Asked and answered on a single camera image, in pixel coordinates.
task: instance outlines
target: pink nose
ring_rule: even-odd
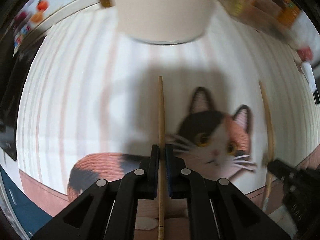
[[[217,156],[219,155],[219,151],[218,151],[218,150],[213,150],[213,151],[211,152],[211,155],[212,155],[213,157],[217,157]]]

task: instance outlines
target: white whisker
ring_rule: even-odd
[[[254,171],[253,168],[249,168],[249,167],[246,167],[246,166],[243,166],[243,165],[239,165],[239,164],[236,164],[236,163],[234,163],[233,166],[236,166],[236,167],[239,167],[239,168],[243,168],[243,169],[246,169],[248,171]]]
[[[187,149],[187,150],[191,149],[190,146],[187,146],[187,145],[184,145],[184,144],[181,144],[181,143],[171,142],[170,144],[178,146],[178,147],[181,147],[181,148],[184,148],[184,149]]]
[[[189,152],[187,150],[178,150],[178,149],[173,149],[173,151],[176,153],[188,153]]]
[[[237,159],[242,159],[242,158],[246,158],[246,157],[250,157],[250,155],[240,155],[240,156],[234,157],[233,159],[237,160]]]
[[[249,161],[233,161],[234,163],[249,163],[249,164],[255,164],[254,162],[249,162]]]
[[[194,143],[190,142],[189,140],[187,140],[186,138],[184,138],[184,137],[182,137],[182,136],[180,136],[178,134],[171,134],[171,136],[173,138],[176,138],[176,139],[180,140],[180,141],[183,141],[184,143],[188,144],[191,147],[197,147]]]

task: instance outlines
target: wooden stick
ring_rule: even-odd
[[[164,239],[164,198],[166,193],[166,171],[164,159],[165,147],[165,117],[164,117],[164,94],[163,94],[163,80],[159,77],[159,173],[158,173],[158,200],[159,200],[159,228],[158,240]]]
[[[271,120],[271,113],[269,108],[269,102],[266,90],[264,85],[261,81],[259,81],[263,106],[264,106],[264,114],[267,124],[267,133],[268,133],[268,162],[271,162],[274,158],[274,151],[275,151],[275,139],[273,135],[273,127],[272,127],[272,120]],[[267,178],[266,178],[266,189],[264,194],[263,206],[262,210],[265,212],[268,206],[268,200],[271,193],[271,184],[272,184],[272,174],[267,171]]]

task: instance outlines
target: striped tablecloth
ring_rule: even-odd
[[[234,180],[244,193],[265,184],[259,79],[270,101],[276,156],[296,165],[319,144],[319,107],[288,45],[235,22],[219,3],[201,38],[143,44],[117,29],[116,7],[96,5],[53,26],[31,65],[18,115],[19,168],[65,194],[70,170],[87,154],[148,155],[157,143],[159,75],[169,133],[185,117],[197,86],[212,92],[219,111],[251,108],[257,170]]]

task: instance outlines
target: yellow eye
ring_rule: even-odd
[[[195,137],[195,143],[199,147],[206,147],[210,144],[210,136],[206,133],[198,133]]]
[[[229,142],[227,146],[227,152],[229,155],[235,155],[237,152],[237,145],[234,142]]]

